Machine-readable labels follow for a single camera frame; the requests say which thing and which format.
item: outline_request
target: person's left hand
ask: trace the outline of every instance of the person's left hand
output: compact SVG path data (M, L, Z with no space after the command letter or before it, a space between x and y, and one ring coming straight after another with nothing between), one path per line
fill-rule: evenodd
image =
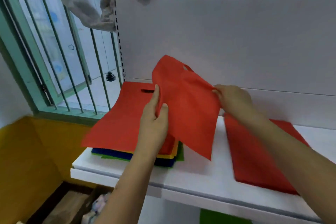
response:
M136 151L153 154L156 157L161 149L168 131L168 106L163 104L158 117L155 109L159 100L160 89L155 85L152 99L145 105L140 121Z

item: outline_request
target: forearm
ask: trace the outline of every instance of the forearm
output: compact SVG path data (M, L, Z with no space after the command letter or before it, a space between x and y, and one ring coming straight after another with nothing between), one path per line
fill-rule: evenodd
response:
M260 139L279 169L326 223L336 223L336 165L254 109L237 118Z
M144 203L155 154L136 151L96 224L136 224Z

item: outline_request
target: hand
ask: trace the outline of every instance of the hand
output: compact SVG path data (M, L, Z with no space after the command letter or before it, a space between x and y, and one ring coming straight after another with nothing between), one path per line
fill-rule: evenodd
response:
M254 110L250 94L238 86L217 84L212 90L219 98L222 108L239 119L250 110Z
M155 116L155 109L159 100L160 89L155 85L152 99L145 105L140 120L140 129L136 151L152 154L156 157L161 149L168 131L168 106L163 104L160 115Z

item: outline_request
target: red non-woven bag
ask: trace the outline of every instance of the red non-woven bag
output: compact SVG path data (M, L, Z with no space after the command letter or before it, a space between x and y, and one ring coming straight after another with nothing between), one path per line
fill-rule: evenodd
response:
M155 85L124 82L112 109L100 119L82 141L83 147L134 151L138 141L140 118L150 101ZM166 137L159 154L170 155L175 138Z
M229 141L234 177L237 182L289 194L298 194L276 166L274 160L243 125L225 114L226 135ZM270 120L279 128L309 146L293 125L286 121Z
M214 89L187 65L165 55L152 73L160 86L157 112L163 103L169 108L168 133L195 152L211 160L212 142L221 108Z

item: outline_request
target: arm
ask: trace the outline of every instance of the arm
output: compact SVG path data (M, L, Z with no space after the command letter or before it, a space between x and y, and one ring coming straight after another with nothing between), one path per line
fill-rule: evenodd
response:
M162 105L158 118L155 116L158 99L159 87L156 85L152 99L143 110L138 143L133 157L95 224L138 223L154 161L168 130L166 104Z
M218 95L223 109L259 138L313 211L325 223L336 223L336 164L259 113L247 91L223 85L217 85L216 89L214 93Z

